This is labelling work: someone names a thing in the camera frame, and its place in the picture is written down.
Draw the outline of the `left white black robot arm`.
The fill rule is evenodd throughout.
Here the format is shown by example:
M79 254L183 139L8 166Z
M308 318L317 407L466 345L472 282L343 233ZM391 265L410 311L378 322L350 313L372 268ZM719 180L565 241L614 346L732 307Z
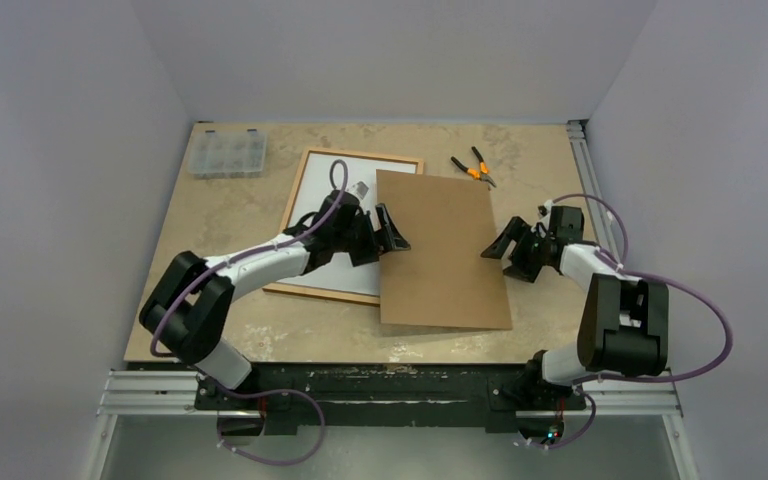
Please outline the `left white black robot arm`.
M272 240L243 251L200 257L176 255L138 313L152 335L150 349L165 347L181 363L217 381L232 408L257 399L251 361L223 338L232 304L287 278L307 275L344 253L354 267L386 253L407 251L385 204L363 209L359 196L334 190L317 211L302 216Z

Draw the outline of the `clear plastic organizer box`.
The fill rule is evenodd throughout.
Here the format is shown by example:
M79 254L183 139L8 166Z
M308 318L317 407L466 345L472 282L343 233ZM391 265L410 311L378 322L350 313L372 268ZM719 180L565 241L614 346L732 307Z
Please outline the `clear plastic organizer box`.
M268 135L257 129L195 133L187 154L187 171L197 179L259 177L265 164Z

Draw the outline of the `wooden picture frame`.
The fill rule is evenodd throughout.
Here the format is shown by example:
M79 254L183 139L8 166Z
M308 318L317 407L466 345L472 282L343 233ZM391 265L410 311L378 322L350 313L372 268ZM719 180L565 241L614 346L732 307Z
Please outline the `wooden picture frame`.
M271 283L266 292L378 306L380 257L404 251L399 233L376 197L377 172L421 174L420 159L308 148L302 155L281 232L299 237L299 276Z

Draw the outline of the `brown backing board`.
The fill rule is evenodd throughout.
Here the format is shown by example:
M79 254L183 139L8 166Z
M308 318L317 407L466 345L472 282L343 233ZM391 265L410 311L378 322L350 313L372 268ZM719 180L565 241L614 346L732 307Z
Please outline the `brown backing board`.
M491 195L478 181L380 170L377 199L408 241L380 259L384 325L473 330L513 326Z

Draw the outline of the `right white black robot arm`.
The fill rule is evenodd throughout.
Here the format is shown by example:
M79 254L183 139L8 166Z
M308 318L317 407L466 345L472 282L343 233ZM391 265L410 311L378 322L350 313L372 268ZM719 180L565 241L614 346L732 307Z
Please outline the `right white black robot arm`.
M583 382L602 379L666 383L669 291L656 280L621 272L584 238L585 217L570 206L543 207L529 224L515 216L482 252L506 258L507 277L533 283L546 268L585 293L574 342L537 352L505 394L544 407Z

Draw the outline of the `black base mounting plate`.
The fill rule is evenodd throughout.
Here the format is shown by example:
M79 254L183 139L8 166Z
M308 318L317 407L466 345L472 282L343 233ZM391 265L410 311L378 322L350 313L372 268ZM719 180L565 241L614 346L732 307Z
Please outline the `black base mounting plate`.
M207 379L195 407L251 413L267 435L301 426L481 428L546 437L585 400L525 364L257 363L231 393Z

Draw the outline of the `orange black pliers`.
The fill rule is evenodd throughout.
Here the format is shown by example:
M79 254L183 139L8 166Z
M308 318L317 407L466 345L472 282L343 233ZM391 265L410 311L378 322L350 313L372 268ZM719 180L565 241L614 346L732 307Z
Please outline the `orange black pliers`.
M457 157L451 156L450 161L463 173L469 175L476 181L484 182L489 185L490 188L496 188L497 184L490 175L490 171L486 165L485 159L479 149L476 146L471 147L471 152L478 162L477 168L466 166Z

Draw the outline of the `aluminium rail frame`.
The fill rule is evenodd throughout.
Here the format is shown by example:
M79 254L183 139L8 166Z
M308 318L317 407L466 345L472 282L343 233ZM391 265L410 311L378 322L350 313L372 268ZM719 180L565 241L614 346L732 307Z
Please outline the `aluminium rail frame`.
M630 245L617 212L599 203L598 184L581 125L421 125L375 123L285 123L266 124L267 155L270 169L264 184L249 187L252 194L263 194L277 187L281 197L290 199L302 155L308 148L345 152L393 155L420 159L422 173L451 176L452 167L445 154L469 145L486 152L503 174L500 193L491 203L498 213L518 204L540 204L545 198L561 203L566 198L586 208L587 237L595 239L616 265L626 265ZM256 296L258 312L285 313L305 296L274 293L273 299ZM423 347L406 334L381 346L372 342L374 305L317 298L317 316L334 314L359 345L345 355L328 357L323 363L348 364L525 364L540 340L558 341L570 336L569 324L552 326L549 310L557 307L569 312L572 295L564 288L551 299L537 300L515 319L511 333L482 334L475 340L455 336L441 338L437 345ZM582 384L580 393L590 395L582 413L566 413L563 418L597 421L611 417L654 417L662 422L675 475L695 479L698 469L686 438L683 412L673 382L634 383L596 379Z

